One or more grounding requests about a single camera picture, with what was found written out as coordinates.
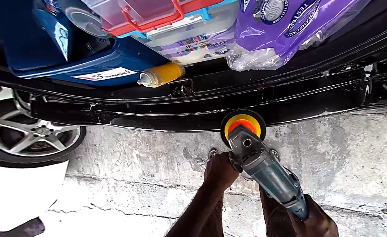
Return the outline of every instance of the purple plastic bag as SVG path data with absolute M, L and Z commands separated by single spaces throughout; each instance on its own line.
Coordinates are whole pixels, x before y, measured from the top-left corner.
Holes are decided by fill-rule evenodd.
M 340 29 L 369 1 L 241 0 L 228 64 L 238 71 L 277 69 L 302 44 L 306 48 Z

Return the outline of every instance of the open trunk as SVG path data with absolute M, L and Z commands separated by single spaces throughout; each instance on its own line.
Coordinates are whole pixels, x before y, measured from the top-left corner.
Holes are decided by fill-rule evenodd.
M 237 72 L 214 59 L 158 88 L 23 79 L 9 72 L 0 40 L 0 85 L 18 90 L 17 101 L 33 117 L 159 131 L 217 131 L 238 108 L 273 126 L 387 107 L 387 1 L 372 0 L 322 45 L 298 51 L 277 70 Z

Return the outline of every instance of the white car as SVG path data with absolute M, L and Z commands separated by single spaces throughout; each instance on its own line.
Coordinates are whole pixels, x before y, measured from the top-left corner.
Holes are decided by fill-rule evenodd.
M 68 154 L 85 127 L 30 118 L 15 106 L 11 89 L 0 91 L 0 232 L 46 211 L 56 200 Z

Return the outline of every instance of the hand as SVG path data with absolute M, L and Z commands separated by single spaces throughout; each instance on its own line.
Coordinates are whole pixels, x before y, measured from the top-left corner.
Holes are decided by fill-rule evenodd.
M 234 180 L 237 179 L 239 173 L 231 166 L 228 156 L 234 155 L 233 152 L 223 152 L 215 155 L 211 160 L 208 161 L 207 167 L 205 168 L 204 184 L 216 185 L 217 188 L 223 190 L 230 187 Z
M 338 237 L 338 228 L 335 222 L 313 201 L 312 197 L 305 194 L 309 218 L 301 221 L 289 210 L 293 228 L 299 237 Z

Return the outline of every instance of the angle grinder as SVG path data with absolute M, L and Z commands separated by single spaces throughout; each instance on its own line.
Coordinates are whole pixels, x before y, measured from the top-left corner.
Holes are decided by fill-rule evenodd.
M 264 188 L 268 197 L 275 198 L 302 221 L 309 217 L 299 179 L 283 167 L 263 140 L 266 124 L 256 112 L 234 110 L 221 123 L 221 138 L 233 150 L 233 168 L 243 170 Z

